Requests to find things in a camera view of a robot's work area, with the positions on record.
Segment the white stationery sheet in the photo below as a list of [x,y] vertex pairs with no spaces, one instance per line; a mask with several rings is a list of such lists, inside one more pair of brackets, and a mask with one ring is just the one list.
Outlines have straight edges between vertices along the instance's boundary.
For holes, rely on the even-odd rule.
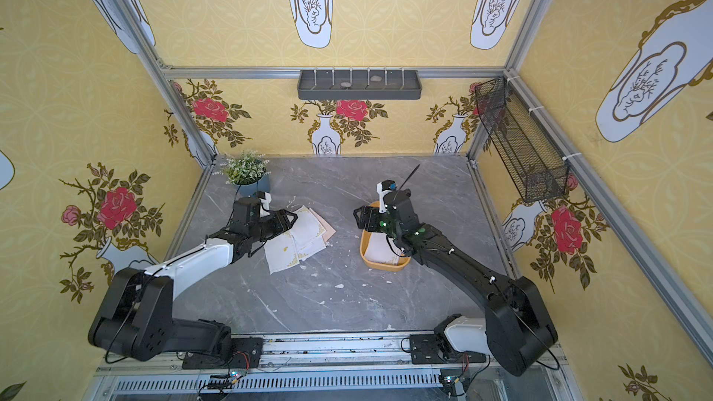
[[302,260],[295,240],[288,232],[268,241],[264,246],[264,251],[270,274],[294,267]]
[[326,228],[306,206],[300,207],[296,214],[297,220],[289,233],[297,252],[311,255],[323,250],[326,247],[323,239]]
[[297,249],[297,260],[302,261],[326,247],[319,234],[319,223],[309,223],[294,228],[293,238]]

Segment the pink stationery sheet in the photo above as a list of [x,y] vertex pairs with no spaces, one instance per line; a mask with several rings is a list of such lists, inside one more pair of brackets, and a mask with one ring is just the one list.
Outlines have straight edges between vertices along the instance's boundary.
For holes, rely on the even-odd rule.
[[317,219],[319,223],[319,234],[321,239],[325,244],[336,234],[336,229],[333,228],[322,216],[320,216],[315,210],[309,209],[313,217]]

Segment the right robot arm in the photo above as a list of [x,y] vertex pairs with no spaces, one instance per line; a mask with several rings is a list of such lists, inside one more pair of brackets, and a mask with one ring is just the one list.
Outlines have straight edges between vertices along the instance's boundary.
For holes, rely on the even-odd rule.
[[452,315],[434,328],[445,358],[466,352],[489,355],[519,377],[558,342],[534,282],[525,277],[515,280],[486,267],[440,229],[421,222],[408,189],[386,192],[377,207],[358,207],[354,217],[358,228],[386,235],[397,252],[440,273],[481,307],[483,321]]

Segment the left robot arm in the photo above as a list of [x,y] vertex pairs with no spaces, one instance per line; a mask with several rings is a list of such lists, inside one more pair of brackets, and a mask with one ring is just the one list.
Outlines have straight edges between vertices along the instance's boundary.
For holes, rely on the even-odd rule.
[[199,246],[158,265],[118,271],[88,331],[88,342],[122,359],[148,361],[182,352],[228,363],[233,355],[230,327],[178,319],[174,301],[215,271],[254,255],[291,230],[298,218],[286,209],[270,209],[265,194],[236,200],[226,226]]

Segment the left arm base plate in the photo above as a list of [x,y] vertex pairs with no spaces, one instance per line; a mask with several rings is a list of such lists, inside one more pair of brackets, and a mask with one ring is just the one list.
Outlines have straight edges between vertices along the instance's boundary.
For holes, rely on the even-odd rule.
[[231,338],[223,341],[215,352],[188,352],[182,369],[257,369],[264,339],[260,337]]

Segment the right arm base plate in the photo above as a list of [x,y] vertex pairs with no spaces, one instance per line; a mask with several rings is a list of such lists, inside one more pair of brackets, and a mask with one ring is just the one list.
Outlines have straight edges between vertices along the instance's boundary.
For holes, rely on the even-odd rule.
[[442,335],[412,334],[408,337],[408,352],[411,362],[425,364],[486,363],[486,355],[476,352],[458,352]]

